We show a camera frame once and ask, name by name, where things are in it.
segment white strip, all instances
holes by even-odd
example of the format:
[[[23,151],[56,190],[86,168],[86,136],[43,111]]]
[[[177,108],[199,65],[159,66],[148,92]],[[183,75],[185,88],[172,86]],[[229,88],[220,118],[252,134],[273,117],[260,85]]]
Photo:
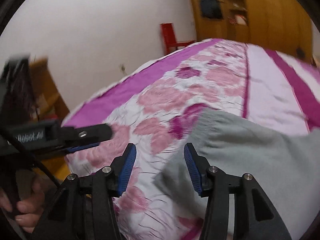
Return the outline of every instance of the white strip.
[[[161,58],[156,59],[156,60],[150,60],[150,61],[148,61],[147,63],[145,63],[145,64],[141,65],[139,68],[137,68],[137,70],[135,70],[134,72],[132,72],[130,75],[125,76],[124,78],[122,78],[122,79],[121,79],[120,81],[118,81],[118,82],[114,82],[114,83],[110,84],[109,86],[104,87],[104,88],[98,90],[98,91],[95,92],[88,100],[86,100],[86,101],[82,102],[81,104],[79,104],[78,106],[76,106],[76,107],[75,107],[73,110],[71,110],[70,113],[63,119],[61,126],[64,126],[64,125],[82,108],[82,106],[83,106],[84,104],[87,104],[87,103],[89,103],[90,101],[92,101],[92,100],[94,100],[94,99],[102,96],[105,92],[107,92],[107,91],[110,90],[111,88],[115,87],[117,84],[122,83],[122,82],[125,81],[127,78],[135,75],[136,73],[139,73],[140,71],[144,70],[145,68],[151,66],[153,63],[155,63],[155,62],[157,62],[157,61],[159,61],[159,60],[162,60],[162,59],[164,59],[164,58],[166,58],[166,57],[168,57],[168,56],[171,56],[171,55],[173,55],[173,54],[175,54],[175,53],[178,53],[178,52],[180,52],[180,51],[182,51],[182,50],[184,50],[184,49],[186,49],[186,48],[190,48],[190,47],[193,47],[193,46],[195,46],[195,45],[198,45],[198,44],[201,44],[201,43],[205,43],[205,42],[209,42],[209,41],[212,41],[212,40],[213,40],[213,39],[206,39],[206,40],[203,40],[203,41],[200,41],[200,42],[195,42],[195,43],[192,43],[192,44],[190,44],[189,46],[187,46],[187,47],[185,47],[185,48],[183,48],[183,49],[176,50],[176,51],[174,51],[174,52],[172,52],[172,53],[170,53],[170,54],[168,54],[168,55],[166,55],[166,56],[164,56],[164,57],[161,57]]]
[[[308,85],[315,98],[320,102],[320,84],[294,57],[277,51],[278,55],[294,69],[297,75]]]
[[[288,135],[308,134],[293,89],[272,58],[249,44],[248,63],[248,120]]]

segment purple stripe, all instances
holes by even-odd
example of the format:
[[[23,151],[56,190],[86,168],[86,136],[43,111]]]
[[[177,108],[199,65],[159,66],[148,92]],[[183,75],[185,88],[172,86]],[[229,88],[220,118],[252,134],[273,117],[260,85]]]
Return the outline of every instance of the purple stripe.
[[[83,127],[101,123],[114,109],[126,103],[132,96],[143,91],[148,85],[162,78],[164,73],[175,69],[182,61],[219,41],[221,39],[204,42],[153,63],[122,83],[117,84],[101,97],[85,103],[65,126]]]
[[[314,68],[312,65],[310,65],[308,63],[305,63],[305,62],[300,61],[300,60],[297,60],[297,61],[300,63],[301,67],[304,70],[308,71],[311,74],[311,76],[313,76],[315,78],[315,80],[318,82],[318,84],[320,84],[320,72],[319,72],[319,70]]]
[[[248,59],[248,45],[245,45],[245,67],[246,67],[246,77],[245,77],[245,92],[244,92],[244,102],[243,102],[243,113],[242,117],[247,119],[248,116],[248,98],[249,98],[249,59]]]
[[[203,219],[199,218],[196,221],[196,224],[194,227],[186,234],[184,235],[180,240],[193,240],[201,231],[203,225]]]
[[[316,100],[311,89],[276,51],[270,49],[265,49],[265,51],[284,73],[289,84],[293,88],[298,103],[307,117],[309,129],[312,130],[314,127],[320,127],[320,104]]]

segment red object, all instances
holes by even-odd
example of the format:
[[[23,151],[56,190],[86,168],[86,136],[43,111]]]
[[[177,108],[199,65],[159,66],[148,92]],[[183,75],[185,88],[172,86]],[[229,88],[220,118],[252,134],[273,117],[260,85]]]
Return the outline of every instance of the red object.
[[[176,35],[174,34],[172,23],[161,23],[161,32],[164,39],[164,45],[166,49],[166,55],[170,54],[170,48],[186,47],[196,41],[178,41],[176,40]]]

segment mattress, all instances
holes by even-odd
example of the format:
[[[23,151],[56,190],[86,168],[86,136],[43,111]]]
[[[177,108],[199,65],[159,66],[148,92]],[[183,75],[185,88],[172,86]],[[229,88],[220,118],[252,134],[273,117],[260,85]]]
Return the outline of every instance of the mattress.
[[[134,143],[137,158],[127,191],[114,199],[120,231],[127,239],[196,239],[201,219],[152,181],[185,143],[199,113],[211,107],[288,135],[306,135],[320,126],[319,102],[320,74],[310,65],[252,44],[208,39],[142,65],[72,111],[65,126],[108,123],[114,136],[66,161],[72,172],[86,176]],[[309,213],[307,224],[317,212]],[[295,239],[307,230],[298,228]]]

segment chair backrest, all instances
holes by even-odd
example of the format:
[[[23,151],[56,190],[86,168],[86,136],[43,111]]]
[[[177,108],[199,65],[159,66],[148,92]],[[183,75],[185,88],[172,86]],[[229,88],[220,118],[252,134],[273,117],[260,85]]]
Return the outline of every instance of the chair backrest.
[[[172,23],[162,23],[162,24],[160,24],[160,27],[161,27],[161,32],[162,32],[162,36],[164,39],[164,43],[166,45],[177,43]]]

